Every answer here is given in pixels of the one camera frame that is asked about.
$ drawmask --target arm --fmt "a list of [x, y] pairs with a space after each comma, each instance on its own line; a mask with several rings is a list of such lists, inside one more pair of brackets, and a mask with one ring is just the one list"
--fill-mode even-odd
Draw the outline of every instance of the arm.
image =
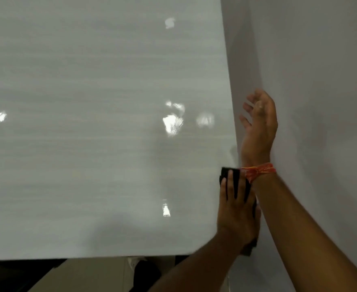
[[[263, 90], [247, 98], [244, 109], [253, 118], [250, 124], [241, 116], [246, 129], [242, 145], [244, 166], [269, 162], [277, 130], [273, 100]], [[275, 173], [254, 180], [269, 230], [297, 291], [357, 291], [357, 268], [328, 238], [320, 226], [296, 200]]]
[[219, 292], [235, 258], [243, 246], [251, 242], [258, 233], [261, 213], [257, 210], [256, 219], [252, 216], [255, 195], [250, 194], [245, 203], [244, 192], [245, 176], [242, 172], [238, 196], [234, 198], [233, 175], [230, 171], [228, 181], [224, 178], [220, 186], [216, 235], [157, 281], [150, 292]]

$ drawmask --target red thread bracelet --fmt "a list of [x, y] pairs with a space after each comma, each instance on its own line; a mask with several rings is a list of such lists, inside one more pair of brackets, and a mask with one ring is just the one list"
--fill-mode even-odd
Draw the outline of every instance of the red thread bracelet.
[[243, 167], [246, 173], [246, 179], [252, 183], [261, 174], [275, 173], [276, 169], [273, 167], [272, 163], [265, 163], [260, 166], [255, 167]]

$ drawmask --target person's left hand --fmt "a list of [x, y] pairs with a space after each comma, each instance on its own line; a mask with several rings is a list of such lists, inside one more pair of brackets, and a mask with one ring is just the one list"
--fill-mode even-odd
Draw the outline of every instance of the person's left hand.
[[237, 239], [242, 248], [258, 237], [261, 222], [261, 210], [259, 207], [256, 208], [255, 218], [253, 218], [253, 204], [255, 201], [253, 190], [250, 191], [246, 203], [244, 202], [245, 185], [245, 173], [241, 170], [238, 183], [238, 196], [234, 198], [232, 170], [228, 172], [227, 180], [223, 178], [220, 184], [217, 219], [217, 231], [229, 234], [234, 239]]

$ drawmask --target shoe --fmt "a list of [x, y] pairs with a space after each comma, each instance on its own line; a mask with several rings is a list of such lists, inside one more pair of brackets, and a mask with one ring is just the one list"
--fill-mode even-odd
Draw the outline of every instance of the shoe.
[[135, 271], [135, 267], [137, 266], [138, 262], [142, 260], [146, 261], [146, 258], [143, 256], [127, 257], [127, 262], [129, 263], [129, 266], [133, 272]]

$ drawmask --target tiled floor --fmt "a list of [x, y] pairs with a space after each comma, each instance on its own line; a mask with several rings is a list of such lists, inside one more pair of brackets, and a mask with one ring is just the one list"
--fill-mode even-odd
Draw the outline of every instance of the tiled floor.
[[[162, 274], [174, 266], [174, 257], [152, 257]], [[69, 259], [45, 275], [30, 292], [128, 292], [133, 272], [126, 257]], [[228, 291], [227, 281], [222, 289]]]

